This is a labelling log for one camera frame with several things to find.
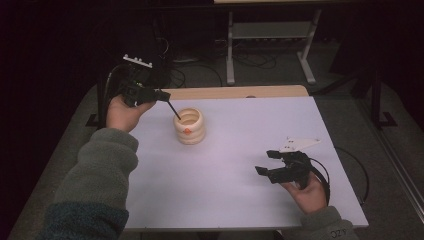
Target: hand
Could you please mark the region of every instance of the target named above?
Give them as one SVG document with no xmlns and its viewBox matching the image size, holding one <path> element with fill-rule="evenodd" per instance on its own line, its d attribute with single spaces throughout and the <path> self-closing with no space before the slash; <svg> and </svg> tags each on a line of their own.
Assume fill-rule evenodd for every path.
<svg viewBox="0 0 424 240">
<path fill-rule="evenodd" d="M 130 132 L 137 126 L 141 115 L 152 108 L 155 103 L 143 103 L 138 107 L 128 107 L 124 103 L 124 97 L 118 95 L 110 101 L 106 117 L 106 127 Z"/>
<path fill-rule="evenodd" d="M 327 207 L 324 187 L 312 172 L 309 173 L 308 186 L 303 190 L 295 187 L 292 183 L 281 183 L 281 186 L 290 193 L 305 214 L 310 214 Z"/>
</svg>

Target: white table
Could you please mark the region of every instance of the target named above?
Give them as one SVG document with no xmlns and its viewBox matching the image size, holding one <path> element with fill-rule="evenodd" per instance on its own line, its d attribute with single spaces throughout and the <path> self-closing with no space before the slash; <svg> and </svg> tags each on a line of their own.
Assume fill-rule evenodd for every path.
<svg viewBox="0 0 424 240">
<path fill-rule="evenodd" d="M 172 104 L 177 110 L 201 110 L 206 137 L 197 145 L 178 142 L 166 103 L 158 102 L 142 116 L 131 132 L 140 142 L 140 162 L 130 175 L 127 231 L 300 226 L 302 213 L 290 195 L 255 170 L 255 166 L 284 166 L 269 159 L 266 151 L 278 150 L 287 137 L 322 140 L 303 152 L 329 171 L 330 205 L 354 226 L 368 225 L 312 97 L 173 100 Z"/>
</svg>

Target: handheld controller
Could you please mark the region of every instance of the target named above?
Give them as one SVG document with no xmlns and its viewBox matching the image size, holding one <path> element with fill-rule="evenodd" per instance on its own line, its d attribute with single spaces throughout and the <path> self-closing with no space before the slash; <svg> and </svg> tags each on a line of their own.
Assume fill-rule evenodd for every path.
<svg viewBox="0 0 424 240">
<path fill-rule="evenodd" d="M 122 95 L 124 102 L 129 107 L 137 107 L 143 103 L 162 101 L 169 102 L 171 94 L 156 90 L 150 87 L 144 87 L 140 83 L 126 82 L 122 86 Z"/>
<path fill-rule="evenodd" d="M 269 158 L 283 159 L 282 161 L 286 164 L 285 167 L 277 169 L 267 169 L 256 166 L 256 172 L 261 176 L 269 178 L 272 184 L 274 183 L 286 183 L 286 182 L 297 182 L 300 189 L 305 189 L 309 182 L 309 172 L 313 172 L 321 181 L 327 204 L 330 201 L 330 179 L 327 172 L 328 181 L 324 176 L 316 169 L 312 164 L 311 159 L 303 152 L 279 152 L 279 151 L 267 151 Z"/>
</svg>

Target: cable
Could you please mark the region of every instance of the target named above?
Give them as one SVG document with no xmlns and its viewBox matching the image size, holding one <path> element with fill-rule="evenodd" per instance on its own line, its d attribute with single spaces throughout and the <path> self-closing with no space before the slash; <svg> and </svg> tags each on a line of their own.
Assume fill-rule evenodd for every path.
<svg viewBox="0 0 424 240">
<path fill-rule="evenodd" d="M 320 163 L 318 160 L 310 158 L 312 161 L 317 162 L 319 165 L 321 165 L 321 167 L 324 169 L 325 173 L 327 174 L 327 182 L 328 185 L 330 185 L 330 175 L 328 174 L 327 168 L 324 167 L 324 165 L 322 163 Z"/>
<path fill-rule="evenodd" d="M 277 66 L 278 56 L 281 55 L 281 54 L 284 54 L 290 47 L 292 47 L 294 44 L 296 44 L 298 42 L 299 41 L 292 41 L 290 44 L 288 44 L 284 48 L 284 50 L 282 52 L 280 52 L 279 54 L 277 54 L 275 56 L 273 56 L 271 54 L 255 54 L 256 56 L 262 57 L 264 59 L 264 61 L 260 62 L 260 63 L 254 62 L 254 61 L 250 60 L 248 57 L 244 58 L 244 60 L 243 60 L 242 57 L 240 56 L 240 54 L 233 55 L 233 59 L 236 60 L 237 62 L 239 62 L 240 64 L 248 66 L 248 67 L 257 67 L 257 68 L 261 68 L 261 69 L 273 69 Z M 273 63 L 270 67 L 264 67 L 264 65 L 266 65 L 270 62 Z"/>
<path fill-rule="evenodd" d="M 328 181 L 325 180 L 324 176 L 322 175 L 322 173 L 320 171 L 318 171 L 318 169 L 316 169 L 315 167 L 312 166 L 311 171 L 321 181 L 321 183 L 322 183 L 322 185 L 324 187 L 325 200 L 326 200 L 327 205 L 328 205 L 330 203 L 330 191 L 331 191 L 330 190 L 330 184 L 328 183 Z"/>
<path fill-rule="evenodd" d="M 180 74 L 182 75 L 182 77 L 183 77 L 183 78 L 181 79 L 181 78 L 176 77 L 176 76 L 172 73 L 172 70 L 173 70 L 173 71 L 176 71 L 176 72 L 178 72 L 178 73 L 180 73 Z M 179 84 L 179 85 L 178 85 L 178 84 L 175 84 L 177 88 L 181 88 L 182 86 L 187 87 L 187 86 L 186 86 L 186 84 L 185 84 L 186 76 L 185 76 L 185 74 L 184 74 L 182 71 L 180 71 L 180 70 L 178 70 L 178 69 L 173 68 L 173 69 L 171 69 L 170 74 L 171 74 L 171 81 L 172 81 L 172 78 L 174 78 L 174 79 L 176 79 L 176 80 L 181 81 L 181 84 Z"/>
<path fill-rule="evenodd" d="M 184 68 L 184 67 L 204 67 L 204 68 L 207 68 L 207 69 L 213 71 L 218 76 L 220 86 L 222 87 L 222 78 L 219 75 L 219 73 L 215 69 L 213 69 L 212 67 L 209 67 L 209 66 L 206 66 L 206 65 L 182 65 L 182 66 L 179 66 L 179 68 Z"/>
<path fill-rule="evenodd" d="M 102 94 L 102 102 L 101 102 L 101 107 L 99 109 L 99 128 L 103 128 L 106 126 L 106 115 L 107 115 L 107 109 L 109 107 L 110 101 L 121 90 L 119 85 L 120 79 L 115 80 L 118 78 L 115 78 L 114 75 L 119 70 L 128 71 L 129 69 L 130 69 L 130 65 L 120 64 L 115 66 L 112 69 L 112 71 L 110 71 L 109 76 L 106 80 L 103 92 L 99 93 L 99 94 Z"/>
<path fill-rule="evenodd" d="M 161 40 L 161 41 L 165 41 L 165 43 L 166 43 L 166 48 L 165 48 L 165 50 L 163 51 L 163 53 L 161 54 L 161 55 L 159 55 L 162 59 L 165 59 L 165 54 L 168 52 L 168 50 L 169 50 L 169 42 L 168 42 L 168 40 L 166 40 L 166 38 L 162 38 L 162 37 L 158 37 L 158 38 L 156 38 L 157 40 Z"/>
<path fill-rule="evenodd" d="M 357 157 L 355 157 L 353 154 L 351 154 L 349 151 L 347 151 L 346 149 L 341 148 L 341 147 L 334 147 L 334 148 L 337 149 L 337 150 L 340 150 L 340 151 L 342 151 L 344 153 L 346 153 L 349 156 L 351 156 L 359 164 L 359 166 L 361 167 L 362 171 L 364 172 L 365 181 L 366 181 L 366 187 L 365 187 L 364 196 L 362 198 L 362 202 L 360 202 L 360 204 L 362 206 L 365 203 L 366 199 L 368 198 L 368 193 L 369 193 L 369 188 L 370 188 L 370 179 L 369 179 L 369 176 L 368 176 L 368 172 L 365 169 L 365 166 L 359 161 L 359 159 Z"/>
</svg>

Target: cylindrical wooden object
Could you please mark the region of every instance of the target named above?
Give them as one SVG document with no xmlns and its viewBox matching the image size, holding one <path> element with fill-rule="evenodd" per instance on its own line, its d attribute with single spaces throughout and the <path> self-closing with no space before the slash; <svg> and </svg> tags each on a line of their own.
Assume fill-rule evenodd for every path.
<svg viewBox="0 0 424 240">
<path fill-rule="evenodd" d="M 181 120 L 174 116 L 174 127 L 178 140 L 183 144 L 197 144 L 206 134 L 205 119 L 196 108 L 184 108 L 178 112 Z"/>
</svg>

